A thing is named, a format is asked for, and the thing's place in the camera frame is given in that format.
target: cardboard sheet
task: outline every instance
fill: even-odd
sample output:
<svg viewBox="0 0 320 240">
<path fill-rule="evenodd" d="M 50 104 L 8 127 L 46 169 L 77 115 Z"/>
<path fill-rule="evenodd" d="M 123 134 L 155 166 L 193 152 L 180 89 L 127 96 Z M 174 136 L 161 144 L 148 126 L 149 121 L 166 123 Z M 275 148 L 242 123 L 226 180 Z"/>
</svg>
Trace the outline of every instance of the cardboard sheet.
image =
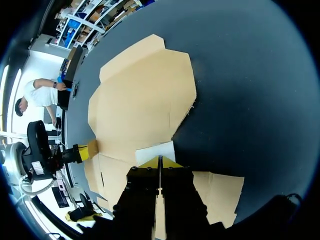
<svg viewBox="0 0 320 240">
<path fill-rule="evenodd" d="M 234 224 L 236 207 L 242 192 L 244 177 L 193 171 L 193 184 L 207 206 L 210 224 L 222 222 L 225 228 Z"/>
<path fill-rule="evenodd" d="M 127 185 L 126 176 L 131 167 L 132 165 L 127 162 L 100 153 L 84 162 L 85 177 L 90 190 L 107 200 L 109 210 L 117 204 L 124 191 Z"/>
<path fill-rule="evenodd" d="M 156 35 L 104 65 L 100 82 L 88 123 L 99 152 L 128 163 L 136 150 L 169 142 L 197 95 L 189 55 L 165 49 Z"/>
</svg>

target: black cable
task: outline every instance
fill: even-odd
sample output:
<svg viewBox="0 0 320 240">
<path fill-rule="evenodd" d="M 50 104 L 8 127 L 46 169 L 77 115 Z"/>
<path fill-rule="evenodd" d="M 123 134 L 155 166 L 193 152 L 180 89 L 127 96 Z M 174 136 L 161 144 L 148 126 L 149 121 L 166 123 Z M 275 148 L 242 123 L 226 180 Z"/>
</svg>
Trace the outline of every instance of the black cable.
<svg viewBox="0 0 320 240">
<path fill-rule="evenodd" d="M 291 193 L 291 194 L 287 195 L 286 198 L 289 199 L 289 200 L 290 200 L 290 198 L 296 198 L 299 201 L 300 204 L 303 201 L 302 197 L 297 193 Z"/>
</svg>

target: cardboard flap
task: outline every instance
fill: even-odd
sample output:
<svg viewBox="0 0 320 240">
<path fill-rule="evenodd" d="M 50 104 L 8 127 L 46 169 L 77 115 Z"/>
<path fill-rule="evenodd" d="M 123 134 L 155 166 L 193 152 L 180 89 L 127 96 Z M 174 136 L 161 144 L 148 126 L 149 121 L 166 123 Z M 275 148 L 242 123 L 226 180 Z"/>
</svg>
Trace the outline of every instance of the cardboard flap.
<svg viewBox="0 0 320 240">
<path fill-rule="evenodd" d="M 99 154 L 95 155 L 91 160 L 84 161 L 84 174 L 90 190 L 102 195 L 103 183 L 99 164 Z"/>
<path fill-rule="evenodd" d="M 165 48 L 163 38 L 152 34 L 111 59 L 100 70 L 100 82 L 103 83 L 115 74 L 125 70 L 137 61 Z"/>
<path fill-rule="evenodd" d="M 100 178 L 102 181 L 102 196 L 108 201 L 110 210 L 118 203 L 118 200 L 127 185 L 127 174 L 131 164 L 107 157 L 99 156 Z"/>
<path fill-rule="evenodd" d="M 242 192 L 244 177 L 193 171 L 193 184 L 207 207 L 209 224 L 222 222 L 225 228 L 234 224 L 236 207 Z"/>
<path fill-rule="evenodd" d="M 99 102 L 99 90 L 98 87 L 93 95 L 90 97 L 89 106 L 88 106 L 88 124 L 92 131 L 95 133 L 97 131 L 97 111 L 98 111 L 98 102 Z"/>
</svg>

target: desk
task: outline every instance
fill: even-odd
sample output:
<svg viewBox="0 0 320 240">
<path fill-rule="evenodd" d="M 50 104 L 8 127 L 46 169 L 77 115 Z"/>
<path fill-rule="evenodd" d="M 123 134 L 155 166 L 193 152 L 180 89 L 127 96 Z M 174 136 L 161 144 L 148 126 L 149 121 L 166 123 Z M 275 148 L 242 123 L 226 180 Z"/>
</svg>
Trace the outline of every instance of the desk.
<svg viewBox="0 0 320 240">
<path fill-rule="evenodd" d="M 194 71 L 197 99 L 173 137 L 176 161 L 245 177 L 236 221 L 276 194 L 303 195 L 318 162 L 319 80 L 299 32 L 271 1 L 161 0 L 128 16 L 75 73 L 68 144 L 95 137 L 88 103 L 100 68 L 151 34 L 189 53 Z"/>
</svg>

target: sticker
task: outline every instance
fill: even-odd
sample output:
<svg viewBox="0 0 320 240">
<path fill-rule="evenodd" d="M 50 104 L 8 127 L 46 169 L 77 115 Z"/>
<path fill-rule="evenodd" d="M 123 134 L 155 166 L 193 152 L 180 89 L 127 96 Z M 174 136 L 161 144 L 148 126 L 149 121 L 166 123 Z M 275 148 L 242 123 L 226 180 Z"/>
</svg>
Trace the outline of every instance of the sticker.
<svg viewBox="0 0 320 240">
<path fill-rule="evenodd" d="M 34 161 L 31 164 L 32 164 L 32 167 L 35 171 L 35 174 L 37 174 L 37 175 L 45 174 L 44 169 L 42 168 L 41 163 L 39 161 Z"/>
</svg>

